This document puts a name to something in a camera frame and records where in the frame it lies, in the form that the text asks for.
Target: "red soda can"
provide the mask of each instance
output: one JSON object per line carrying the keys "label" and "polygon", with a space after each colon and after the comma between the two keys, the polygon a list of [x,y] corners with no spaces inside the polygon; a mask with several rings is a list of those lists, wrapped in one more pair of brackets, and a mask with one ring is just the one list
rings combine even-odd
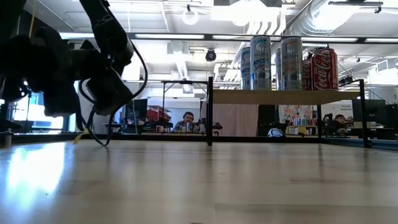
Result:
{"label": "red soda can", "polygon": [[302,84],[304,91],[312,91],[311,60],[303,60]]}
{"label": "red soda can", "polygon": [[317,50],[311,58],[313,90],[338,90],[337,54],[333,49]]}

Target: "wooden table surface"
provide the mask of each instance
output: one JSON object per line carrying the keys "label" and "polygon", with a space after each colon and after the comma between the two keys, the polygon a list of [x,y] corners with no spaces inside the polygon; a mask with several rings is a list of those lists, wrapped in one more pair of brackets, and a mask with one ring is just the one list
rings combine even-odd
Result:
{"label": "wooden table surface", "polygon": [[0,223],[398,223],[398,154],[92,140],[0,151]]}

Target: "poster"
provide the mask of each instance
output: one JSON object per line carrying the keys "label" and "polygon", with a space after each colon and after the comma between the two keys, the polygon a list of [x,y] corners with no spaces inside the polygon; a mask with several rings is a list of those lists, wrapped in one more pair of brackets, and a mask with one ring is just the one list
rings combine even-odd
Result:
{"label": "poster", "polygon": [[279,121],[293,121],[294,118],[312,119],[313,106],[310,105],[279,105]]}

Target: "man sitting at desk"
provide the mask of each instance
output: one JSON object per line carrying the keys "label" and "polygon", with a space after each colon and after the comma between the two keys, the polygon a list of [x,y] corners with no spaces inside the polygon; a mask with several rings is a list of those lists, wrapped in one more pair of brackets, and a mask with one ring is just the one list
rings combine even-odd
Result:
{"label": "man sitting at desk", "polygon": [[345,121],[346,118],[344,117],[344,115],[336,115],[335,119],[332,122],[325,125],[326,131],[328,132],[328,134],[347,132],[347,130],[345,129]]}
{"label": "man sitting at desk", "polygon": [[193,122],[193,113],[185,112],[184,116],[182,117],[183,121],[177,122],[175,124],[173,132],[181,133],[181,132],[189,132],[189,133],[199,133],[200,127]]}

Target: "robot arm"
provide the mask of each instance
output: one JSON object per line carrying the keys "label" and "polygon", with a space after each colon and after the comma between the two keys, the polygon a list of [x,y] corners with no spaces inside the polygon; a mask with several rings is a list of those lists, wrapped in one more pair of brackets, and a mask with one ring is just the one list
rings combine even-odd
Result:
{"label": "robot arm", "polygon": [[59,33],[49,28],[39,30],[34,40],[26,36],[9,39],[25,2],[5,0],[2,4],[10,8],[0,8],[0,24],[6,24],[0,35],[2,99],[11,102],[22,98],[26,94],[22,91],[26,90],[21,87],[26,80],[31,91],[44,93],[46,116],[65,116],[79,108],[73,82],[90,79],[87,89],[93,97],[95,113],[112,114],[131,100],[132,93],[120,74],[131,63],[134,46],[109,10],[108,2],[80,0],[90,18],[99,51],[90,44],[69,50]]}

